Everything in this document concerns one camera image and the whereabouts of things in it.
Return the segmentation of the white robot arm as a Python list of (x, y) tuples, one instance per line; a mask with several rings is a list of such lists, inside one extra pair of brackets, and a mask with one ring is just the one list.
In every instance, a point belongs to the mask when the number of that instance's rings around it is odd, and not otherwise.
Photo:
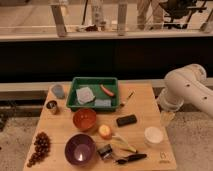
[(203, 84), (206, 79), (206, 70), (199, 64), (172, 70), (164, 77), (157, 103), (164, 111), (176, 112), (188, 101), (213, 118), (213, 90)]

